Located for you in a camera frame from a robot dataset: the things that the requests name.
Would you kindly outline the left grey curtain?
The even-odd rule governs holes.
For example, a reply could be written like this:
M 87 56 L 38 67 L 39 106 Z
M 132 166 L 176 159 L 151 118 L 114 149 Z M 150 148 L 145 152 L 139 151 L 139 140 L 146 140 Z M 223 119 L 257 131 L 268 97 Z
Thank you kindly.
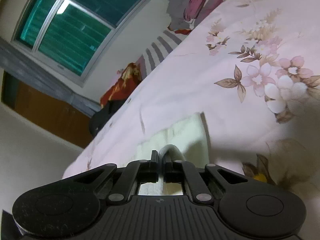
M 1 68 L 39 92 L 64 101 L 86 116 L 100 111 L 100 105 L 65 85 L 41 66 L 1 39 Z

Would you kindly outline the brown wooden door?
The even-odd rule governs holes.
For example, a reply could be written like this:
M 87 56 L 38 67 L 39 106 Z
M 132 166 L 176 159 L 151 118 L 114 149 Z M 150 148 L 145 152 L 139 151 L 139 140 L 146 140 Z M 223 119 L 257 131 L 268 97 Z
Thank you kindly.
M 33 124 L 85 148 L 91 141 L 90 118 L 68 103 L 19 81 L 7 72 L 2 79 L 1 101 Z

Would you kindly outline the black garment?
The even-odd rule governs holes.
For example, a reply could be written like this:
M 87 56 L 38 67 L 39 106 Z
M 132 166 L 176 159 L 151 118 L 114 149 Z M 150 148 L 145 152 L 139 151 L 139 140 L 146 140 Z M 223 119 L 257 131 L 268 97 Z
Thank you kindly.
M 112 116 L 120 109 L 125 103 L 125 100 L 110 100 L 107 104 L 97 113 L 95 113 L 89 122 L 89 132 L 93 138 L 105 126 L 105 124 L 112 118 Z

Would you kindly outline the red orange patterned cloth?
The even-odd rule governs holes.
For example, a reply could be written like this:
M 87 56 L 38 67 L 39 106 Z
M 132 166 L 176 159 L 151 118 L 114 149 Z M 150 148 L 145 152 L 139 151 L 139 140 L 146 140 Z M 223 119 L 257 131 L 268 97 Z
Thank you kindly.
M 129 63 L 115 84 L 100 98 L 101 107 L 104 108 L 109 101 L 127 99 L 141 82 L 140 65 Z

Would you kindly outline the grey striped mattress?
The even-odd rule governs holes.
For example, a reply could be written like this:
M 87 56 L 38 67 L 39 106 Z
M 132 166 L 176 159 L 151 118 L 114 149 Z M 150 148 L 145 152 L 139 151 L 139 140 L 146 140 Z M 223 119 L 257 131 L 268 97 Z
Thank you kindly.
M 142 79 L 145 79 L 185 38 L 166 29 L 142 53 L 136 64 L 140 66 Z

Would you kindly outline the window with green glass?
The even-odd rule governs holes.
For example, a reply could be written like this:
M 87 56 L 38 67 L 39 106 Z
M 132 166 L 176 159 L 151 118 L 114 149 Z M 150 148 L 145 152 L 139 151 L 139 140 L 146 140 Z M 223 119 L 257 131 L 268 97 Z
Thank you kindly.
M 147 0 L 28 0 L 13 40 L 82 86 L 102 51 Z

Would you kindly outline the white knitted sweater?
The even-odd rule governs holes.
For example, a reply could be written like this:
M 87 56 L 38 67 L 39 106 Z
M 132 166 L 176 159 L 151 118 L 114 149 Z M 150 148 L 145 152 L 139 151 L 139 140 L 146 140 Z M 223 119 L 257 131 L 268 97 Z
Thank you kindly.
M 151 157 L 156 150 L 159 157 L 172 157 L 172 160 L 183 160 L 204 168 L 209 163 L 207 132 L 200 113 L 179 120 L 137 146 L 135 160 Z

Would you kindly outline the pink floral bed sheet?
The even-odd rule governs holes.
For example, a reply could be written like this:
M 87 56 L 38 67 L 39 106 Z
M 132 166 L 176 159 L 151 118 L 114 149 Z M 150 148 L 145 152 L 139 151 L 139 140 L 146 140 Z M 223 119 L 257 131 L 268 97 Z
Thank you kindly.
M 319 0 L 227 0 L 134 90 L 64 173 L 124 165 L 141 142 L 204 115 L 210 157 L 319 207 Z

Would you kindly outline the stack of folded clothes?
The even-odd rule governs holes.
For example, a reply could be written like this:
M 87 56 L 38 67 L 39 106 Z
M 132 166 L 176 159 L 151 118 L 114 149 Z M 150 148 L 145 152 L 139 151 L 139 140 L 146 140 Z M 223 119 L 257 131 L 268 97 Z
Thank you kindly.
M 169 0 L 170 31 L 188 35 L 225 0 Z

